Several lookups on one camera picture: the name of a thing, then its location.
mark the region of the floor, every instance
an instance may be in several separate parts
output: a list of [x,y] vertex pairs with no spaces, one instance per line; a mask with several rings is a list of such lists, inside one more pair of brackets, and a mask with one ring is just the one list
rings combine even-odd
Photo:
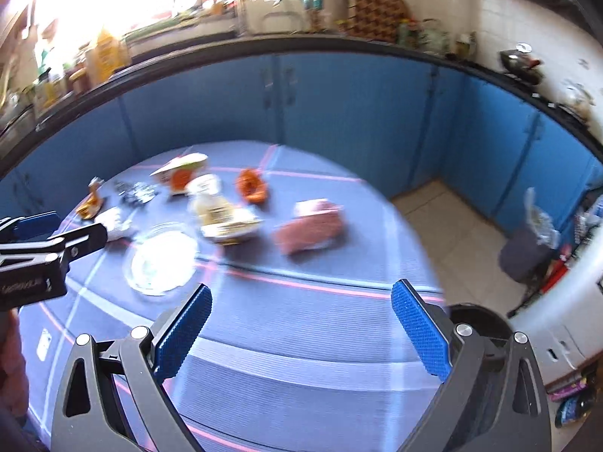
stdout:
[[[448,304],[473,302],[502,316],[521,301],[525,287],[498,267],[505,236],[440,181],[392,201],[421,238]],[[558,430],[559,403],[549,402],[552,452],[561,452],[580,423]]]

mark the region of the white sticker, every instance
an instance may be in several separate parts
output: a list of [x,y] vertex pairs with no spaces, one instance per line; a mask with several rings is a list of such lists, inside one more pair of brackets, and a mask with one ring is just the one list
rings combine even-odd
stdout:
[[35,351],[38,356],[38,359],[40,359],[40,361],[42,362],[46,360],[46,354],[48,353],[51,341],[52,336],[50,335],[50,332],[46,328],[44,328],[41,331],[40,341],[38,342],[38,348]]

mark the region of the blue tablecloth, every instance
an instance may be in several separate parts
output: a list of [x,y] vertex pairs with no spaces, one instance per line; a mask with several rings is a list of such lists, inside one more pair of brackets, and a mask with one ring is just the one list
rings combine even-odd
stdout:
[[[129,287],[122,269],[127,244],[114,241],[72,264],[65,297],[24,308],[30,412],[43,438],[49,439],[58,383],[78,334],[122,338],[204,282],[212,314],[165,388],[205,450],[396,450],[439,385],[390,305],[390,288],[402,277],[427,302],[444,304],[415,233],[349,171],[285,146],[199,144],[145,160],[115,179],[148,181],[157,167],[189,152],[209,156],[233,202],[240,202],[234,188],[240,169],[260,169],[270,188],[260,235],[226,248],[201,241],[195,275],[161,297]],[[103,210],[120,205],[112,184],[101,188]],[[324,249],[282,256],[271,240],[275,226],[291,219],[296,202],[322,197],[344,206],[345,235]],[[141,231],[167,221],[193,226],[186,203],[162,191],[147,205],[123,209]],[[77,225],[71,212],[60,229]],[[116,382],[139,443],[152,450],[126,381]]]

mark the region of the person's arm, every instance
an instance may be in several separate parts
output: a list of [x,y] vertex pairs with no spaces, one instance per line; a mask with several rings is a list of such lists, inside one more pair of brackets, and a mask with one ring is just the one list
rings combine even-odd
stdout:
[[0,370],[5,378],[0,383],[0,400],[16,418],[25,417],[29,406],[29,380],[25,358],[21,353],[21,335],[17,310],[8,313],[6,340],[0,347]]

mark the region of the metal screw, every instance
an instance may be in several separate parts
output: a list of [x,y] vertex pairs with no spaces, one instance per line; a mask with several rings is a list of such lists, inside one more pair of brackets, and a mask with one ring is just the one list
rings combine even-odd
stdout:
[[81,347],[83,347],[84,345],[87,345],[89,341],[90,341],[90,335],[87,333],[82,333],[81,335],[79,335],[79,337],[77,337],[75,339],[75,342]]
[[132,329],[130,334],[132,335],[132,338],[136,340],[142,340],[144,337],[147,336],[148,332],[149,329],[146,326],[137,326],[136,328]]
[[518,332],[517,332],[517,333],[514,335],[514,337],[515,337],[515,341],[516,341],[518,344],[524,345],[524,344],[526,344],[526,343],[528,342],[528,337],[526,336],[526,334],[525,334],[525,333],[522,333],[522,332],[520,332],[520,331],[518,331]]
[[473,328],[465,323],[461,323],[456,327],[456,332],[461,336],[471,336]]

